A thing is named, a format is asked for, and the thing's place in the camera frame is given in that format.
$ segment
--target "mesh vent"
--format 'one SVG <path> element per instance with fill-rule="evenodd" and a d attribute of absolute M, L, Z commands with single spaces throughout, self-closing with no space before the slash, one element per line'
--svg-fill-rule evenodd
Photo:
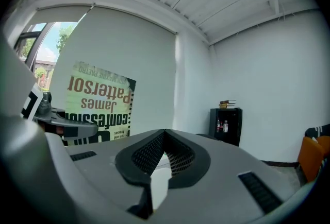
<path fill-rule="evenodd" d="M 269 188 L 252 172 L 238 176 L 246 189 L 256 200 L 265 214 L 270 213 L 281 205 L 281 201 L 272 193 Z"/>
<path fill-rule="evenodd" d="M 186 170 L 195 159 L 194 152 L 172 136 L 167 140 L 167 156 L 170 160 L 172 177 Z"/>
<path fill-rule="evenodd" d="M 133 153 L 133 163 L 149 176 L 153 173 L 164 154 L 164 134 L 162 133 L 147 145 Z"/>
<path fill-rule="evenodd" d="M 82 152 L 82 153 L 77 153 L 77 154 L 73 154 L 71 155 L 71 159 L 72 161 L 78 161 L 78 160 L 82 160 L 82 159 L 86 159 L 92 156 L 95 156 L 96 153 L 93 151 L 88 151 L 88 152 Z"/>

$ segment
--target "black cabinet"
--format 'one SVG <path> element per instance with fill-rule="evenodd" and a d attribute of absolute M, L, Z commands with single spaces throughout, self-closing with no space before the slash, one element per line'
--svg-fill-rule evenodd
<path fill-rule="evenodd" d="M 228 132 L 217 132 L 218 119 L 222 124 L 228 122 Z M 209 135 L 214 138 L 239 146 L 242 130 L 242 109 L 211 109 Z"/>

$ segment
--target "floor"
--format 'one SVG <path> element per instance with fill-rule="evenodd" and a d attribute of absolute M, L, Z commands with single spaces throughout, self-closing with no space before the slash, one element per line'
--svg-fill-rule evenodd
<path fill-rule="evenodd" d="M 288 178 L 295 192 L 297 192 L 300 187 L 307 183 L 304 173 L 300 167 L 272 167 Z"/>

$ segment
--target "sky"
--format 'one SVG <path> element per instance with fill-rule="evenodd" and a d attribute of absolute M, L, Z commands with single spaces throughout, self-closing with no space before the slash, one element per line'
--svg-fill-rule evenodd
<path fill-rule="evenodd" d="M 49 30 L 45 39 L 40 45 L 37 60 L 56 62 L 58 59 L 58 52 L 56 48 L 56 40 L 59 39 L 59 32 L 61 28 L 67 28 L 70 25 L 76 27 L 78 23 L 58 22 L 55 23 Z M 34 27 L 33 31 L 41 31 L 45 24 L 38 24 Z"/>

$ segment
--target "book cover poster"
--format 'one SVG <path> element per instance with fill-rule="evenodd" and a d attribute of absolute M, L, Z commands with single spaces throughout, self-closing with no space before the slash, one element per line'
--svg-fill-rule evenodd
<path fill-rule="evenodd" d="M 79 145 L 129 136 L 136 81 L 76 62 L 68 84 L 65 117 L 98 125 L 96 135 L 68 141 Z"/>

